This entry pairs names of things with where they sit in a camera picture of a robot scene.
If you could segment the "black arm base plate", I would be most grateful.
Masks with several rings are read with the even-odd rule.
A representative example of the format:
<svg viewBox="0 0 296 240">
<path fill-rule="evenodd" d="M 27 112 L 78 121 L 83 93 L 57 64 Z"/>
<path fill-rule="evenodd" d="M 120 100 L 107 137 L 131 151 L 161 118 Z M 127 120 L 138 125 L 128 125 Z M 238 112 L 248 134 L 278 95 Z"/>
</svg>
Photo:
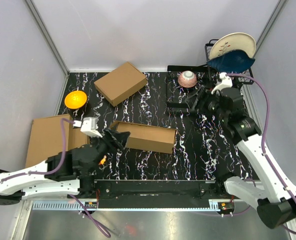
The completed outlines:
<svg viewBox="0 0 296 240">
<path fill-rule="evenodd" d="M 86 193 L 98 194 L 100 199 L 122 195 L 180 195 L 195 198 L 230 199 L 223 185 L 205 180 L 94 180 Z"/>
</svg>

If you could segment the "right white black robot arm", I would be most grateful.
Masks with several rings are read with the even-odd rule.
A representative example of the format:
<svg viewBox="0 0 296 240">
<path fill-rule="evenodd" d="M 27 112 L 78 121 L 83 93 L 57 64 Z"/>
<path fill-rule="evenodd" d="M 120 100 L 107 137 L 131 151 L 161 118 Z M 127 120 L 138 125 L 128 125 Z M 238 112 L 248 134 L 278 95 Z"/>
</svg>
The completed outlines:
<svg viewBox="0 0 296 240">
<path fill-rule="evenodd" d="M 296 186 L 277 165 L 263 133 L 246 114 L 240 91 L 233 87 L 222 90 L 202 87 L 187 97 L 185 103 L 191 113 L 208 112 L 219 120 L 226 138 L 247 158 L 263 185 L 263 189 L 256 188 L 219 166 L 213 187 L 216 195 L 243 200 L 270 229 L 296 218 Z"/>
</svg>

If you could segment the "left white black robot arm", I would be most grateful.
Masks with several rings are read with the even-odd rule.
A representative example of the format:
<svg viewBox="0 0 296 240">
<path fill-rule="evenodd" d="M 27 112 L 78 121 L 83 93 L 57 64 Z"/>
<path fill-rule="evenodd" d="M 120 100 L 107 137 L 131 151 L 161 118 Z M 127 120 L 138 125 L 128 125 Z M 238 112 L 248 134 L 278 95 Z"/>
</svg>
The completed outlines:
<svg viewBox="0 0 296 240">
<path fill-rule="evenodd" d="M 123 150 L 129 137 L 128 131 L 105 129 L 95 144 L 60 152 L 19 171 L 0 169 L 0 206 L 54 195 L 91 198 L 96 194 L 94 171 L 103 165 L 108 153 Z"/>
</svg>

